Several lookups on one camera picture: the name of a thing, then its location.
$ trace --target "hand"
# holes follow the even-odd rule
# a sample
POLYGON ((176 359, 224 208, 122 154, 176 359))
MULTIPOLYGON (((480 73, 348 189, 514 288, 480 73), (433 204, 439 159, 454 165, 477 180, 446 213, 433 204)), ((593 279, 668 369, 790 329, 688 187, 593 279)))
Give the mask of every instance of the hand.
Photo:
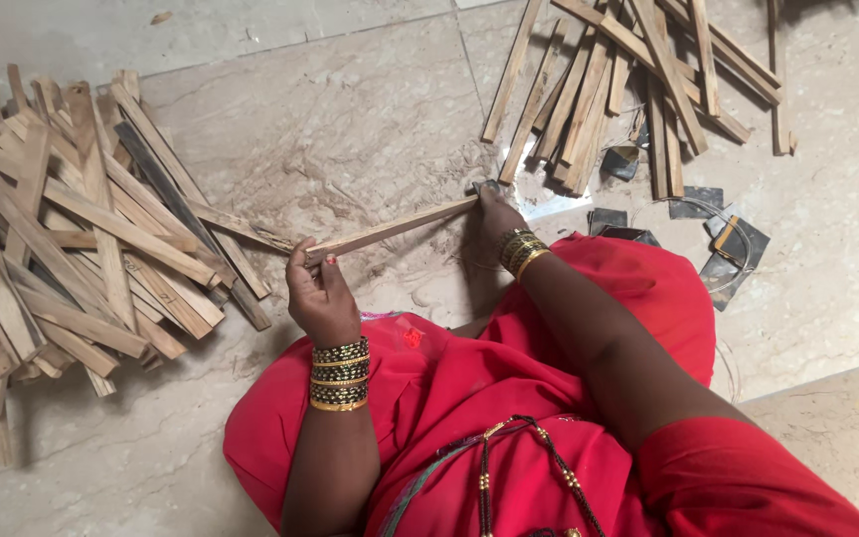
POLYGON ((287 311, 318 349, 331 349, 360 340, 360 311, 340 273, 337 258, 328 255, 315 279, 304 268, 306 249, 316 245, 313 237, 296 245, 287 261, 287 311))
POLYGON ((528 229, 526 220, 513 209, 502 192, 488 184, 479 189, 479 201, 483 206, 483 240, 495 248, 499 239, 513 229, 528 229))

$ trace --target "woman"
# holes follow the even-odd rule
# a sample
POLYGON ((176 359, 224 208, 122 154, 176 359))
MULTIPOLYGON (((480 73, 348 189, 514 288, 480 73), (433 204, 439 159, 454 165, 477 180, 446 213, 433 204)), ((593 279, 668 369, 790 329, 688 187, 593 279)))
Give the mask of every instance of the woman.
POLYGON ((224 440, 281 535, 859 535, 856 508, 708 390, 714 313, 690 263, 578 235, 550 252, 495 189, 481 204, 518 285, 469 337, 362 324, 336 259, 314 279, 313 238, 294 250, 307 337, 224 440))

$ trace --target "wire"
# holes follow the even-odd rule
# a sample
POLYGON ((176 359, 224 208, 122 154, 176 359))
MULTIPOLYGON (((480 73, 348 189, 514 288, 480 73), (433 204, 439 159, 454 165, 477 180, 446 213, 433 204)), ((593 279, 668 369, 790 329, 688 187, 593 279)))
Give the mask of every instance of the wire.
POLYGON ((745 277, 747 277, 747 275, 754 272, 754 268, 750 268, 748 266, 748 264, 751 261, 751 254, 753 252, 751 251, 752 250, 751 249, 751 241, 747 238, 747 233, 745 232, 744 229, 741 228, 741 226, 738 226, 737 223, 731 222, 730 216, 724 214, 721 210, 719 210, 717 207, 715 207, 714 205, 712 205, 710 203, 696 200, 695 198, 686 198, 685 196, 669 196, 667 198, 662 198, 661 200, 652 200, 652 201, 649 201, 648 203, 642 205, 641 207, 636 209, 634 213, 632 213, 632 220, 631 220, 631 222, 628 223, 628 226, 629 227, 635 227, 635 219, 638 218, 638 214, 641 212, 642 209, 646 208, 648 205, 660 203, 662 201, 682 201, 682 202, 690 203, 692 205, 700 207, 701 209, 711 213, 713 216, 717 216, 717 217, 721 218, 729 226, 734 226, 735 231, 737 231, 738 234, 741 235, 741 240, 745 243, 745 262, 744 262, 744 264, 741 267, 738 267, 738 269, 739 269, 738 273, 735 274, 730 280, 728 280, 728 282, 726 284, 722 285, 721 287, 715 287, 715 288, 711 289, 708 293, 718 292, 724 288, 727 288, 728 286, 730 286, 730 285, 734 284, 736 281, 738 281, 738 278, 742 274, 745 275, 745 277))

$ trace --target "red dress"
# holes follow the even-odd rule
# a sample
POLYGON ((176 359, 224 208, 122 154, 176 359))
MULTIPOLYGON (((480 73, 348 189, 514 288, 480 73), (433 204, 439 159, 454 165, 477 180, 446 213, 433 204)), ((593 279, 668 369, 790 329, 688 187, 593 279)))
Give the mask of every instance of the red dress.
MULTIPOLYGON (((686 372, 709 384, 714 312, 686 259, 579 234, 552 250, 632 311, 686 372)), ((855 507, 744 422, 678 421, 651 434, 634 456, 627 452, 596 423, 590 395, 568 372, 562 350, 519 286, 507 292, 478 339, 452 336, 412 314, 367 321, 363 334, 382 469, 366 535, 386 535, 388 527, 407 536, 478 535, 481 446, 443 457, 453 451, 451 443, 512 414, 533 416, 548 431, 607 535, 859 535, 855 507)), ((310 350, 305 337, 291 345, 241 399, 225 430, 224 456, 277 530, 307 407, 310 350)), ((495 535, 542 528, 596 534, 531 427, 490 440, 490 475, 495 535)))

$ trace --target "necklace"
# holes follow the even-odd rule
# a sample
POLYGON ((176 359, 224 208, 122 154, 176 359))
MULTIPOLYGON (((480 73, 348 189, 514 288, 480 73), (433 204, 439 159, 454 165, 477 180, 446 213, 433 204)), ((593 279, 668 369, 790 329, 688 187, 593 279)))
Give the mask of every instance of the necklace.
POLYGON ((483 434, 483 456, 482 462, 479 470, 479 533, 480 537, 493 537, 493 499, 490 496, 490 487, 489 487, 489 438, 499 429, 505 427, 506 425, 512 423, 513 421, 525 421, 527 424, 535 427, 535 432, 539 433, 542 437, 543 443, 545 443, 546 448, 549 449, 549 453, 552 454, 555 459, 555 463, 558 464, 559 469, 562 470, 562 477, 565 478, 566 484, 572 490, 572 493, 576 496, 576 501, 579 503, 579 508, 582 511, 582 515, 585 516, 586 519, 592 526, 595 527, 596 532, 599 533, 599 537, 605 537, 605 532, 602 531, 602 526, 599 524, 599 519, 596 518, 596 515, 592 512, 592 507, 589 506, 589 501, 585 499, 585 493, 582 492, 582 486, 579 484, 579 480, 576 479, 576 474, 573 473, 572 470, 569 470, 569 466, 565 463, 565 460, 559 456, 558 452, 555 451, 555 445, 552 443, 552 439, 549 438, 549 433, 546 432, 545 429, 539 427, 537 423, 535 423, 535 418, 532 416, 521 416, 519 414, 513 414, 507 421, 502 421, 500 423, 496 423, 493 427, 486 430, 483 434))

